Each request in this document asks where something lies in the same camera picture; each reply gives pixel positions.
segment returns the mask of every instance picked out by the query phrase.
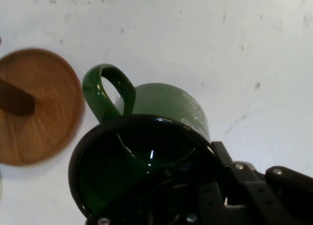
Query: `white surface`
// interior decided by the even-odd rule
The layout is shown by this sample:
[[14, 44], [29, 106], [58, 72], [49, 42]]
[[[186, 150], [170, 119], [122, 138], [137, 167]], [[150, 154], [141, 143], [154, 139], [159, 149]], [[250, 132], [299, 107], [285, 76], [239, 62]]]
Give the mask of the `white surface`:
[[[0, 0], [0, 25], [0, 56], [42, 47], [80, 80], [106, 62], [134, 85], [178, 86], [202, 105], [212, 140], [234, 160], [313, 176], [313, 0]], [[96, 124], [87, 107], [62, 153], [30, 167], [0, 165], [1, 225], [84, 224], [67, 168]]]

